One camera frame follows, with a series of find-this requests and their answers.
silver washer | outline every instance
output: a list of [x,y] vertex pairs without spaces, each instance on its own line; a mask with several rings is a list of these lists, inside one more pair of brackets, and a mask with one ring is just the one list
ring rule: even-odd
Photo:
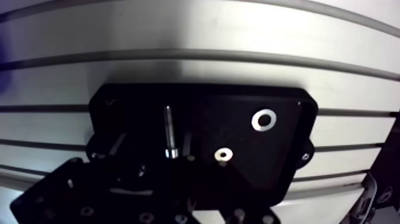
[[[268,125],[261,126],[259,120],[262,116],[269,116],[271,121]],[[251,119],[251,126],[253,126],[254,130],[257,132],[265,132],[273,128],[276,124],[276,113],[270,109],[263,109],[258,111],[253,115]]]
[[228,162],[232,157],[233,157],[233,152],[229,148],[220,148],[214,153],[214,158],[217,161]]

mounting hole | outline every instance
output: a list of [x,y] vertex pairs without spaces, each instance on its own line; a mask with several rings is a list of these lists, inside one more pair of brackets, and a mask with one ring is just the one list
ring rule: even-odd
[[305,153],[302,157],[301,157],[301,159],[303,160],[303,161],[306,161],[306,160],[308,160],[310,158],[310,155],[308,154],[308,153]]
[[262,223],[263,224],[273,224],[274,223],[274,217],[266,215],[262,217]]
[[185,224],[188,221],[188,217],[186,217],[183,214],[177,214],[175,216],[175,222],[177,222],[178,224]]
[[139,215],[139,221],[141,223],[150,224],[153,222],[153,220],[154,216],[150,212],[143,212]]
[[217,161],[227,162],[233,157],[233,152],[229,148],[220,148],[214,153],[214,158]]
[[276,124],[276,113],[270,109],[263,109],[253,115],[251,126],[257,132],[265,132]]
[[94,212],[95,211],[92,207],[85,206],[80,210],[80,215],[85,217],[90,217],[93,215]]

white slatted wall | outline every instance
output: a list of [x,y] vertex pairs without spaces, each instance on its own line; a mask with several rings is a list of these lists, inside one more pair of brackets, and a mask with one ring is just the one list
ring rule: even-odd
[[399,10],[395,0],[0,0],[0,223],[15,223],[7,206],[26,189],[7,179],[32,184],[85,158],[91,96],[132,82],[307,90],[321,112],[316,153],[274,211],[283,224],[339,223],[400,108]]

bolt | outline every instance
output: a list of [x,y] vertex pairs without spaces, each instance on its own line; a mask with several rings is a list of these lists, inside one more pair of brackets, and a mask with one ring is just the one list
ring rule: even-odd
[[301,157],[301,159],[302,160],[308,160],[310,158],[310,155],[308,154],[308,153],[305,153],[302,157]]
[[245,220],[245,211],[243,211],[243,209],[235,209],[233,212],[234,216],[239,219],[239,223],[243,223],[243,221]]
[[186,217],[186,216],[183,215],[183,214],[177,214],[177,215],[175,216],[175,221],[176,221],[178,224],[185,224],[185,223],[188,221],[188,217]]
[[145,174],[146,166],[144,164],[140,165],[139,168],[139,177],[142,177]]
[[105,155],[104,154],[97,154],[97,153],[92,153],[92,158],[98,158],[98,159],[103,159],[103,158],[105,158]]

metal screw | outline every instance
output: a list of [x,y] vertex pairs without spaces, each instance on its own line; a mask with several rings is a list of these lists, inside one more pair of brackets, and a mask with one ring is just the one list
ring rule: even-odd
[[262,223],[263,224],[272,224],[272,223],[274,223],[274,217],[266,215],[266,216],[262,217]]
[[92,158],[99,158],[99,159],[103,159],[103,158],[105,158],[105,155],[104,154],[97,154],[97,153],[92,153]]
[[310,158],[310,155],[308,154],[308,153],[305,153],[302,157],[301,157],[301,159],[302,160],[308,160]]
[[154,216],[150,212],[143,212],[139,215],[139,221],[141,223],[150,224],[153,222],[153,220]]
[[165,156],[167,158],[177,158],[178,149],[175,145],[174,123],[172,121],[171,107],[164,107],[164,125],[165,134],[167,135],[167,149],[165,149]]
[[140,177],[142,177],[145,174],[145,171],[146,171],[146,166],[144,164],[140,165],[139,174],[138,175]]
[[245,211],[243,211],[243,209],[235,209],[233,212],[234,216],[239,219],[239,223],[243,223],[243,221],[245,220]]
[[177,215],[175,216],[175,221],[176,221],[178,224],[185,224],[185,223],[188,221],[188,217],[186,217],[186,216],[183,215],[183,214],[177,214]]
[[90,217],[93,215],[94,212],[95,211],[92,207],[85,206],[80,210],[80,215],[85,217]]

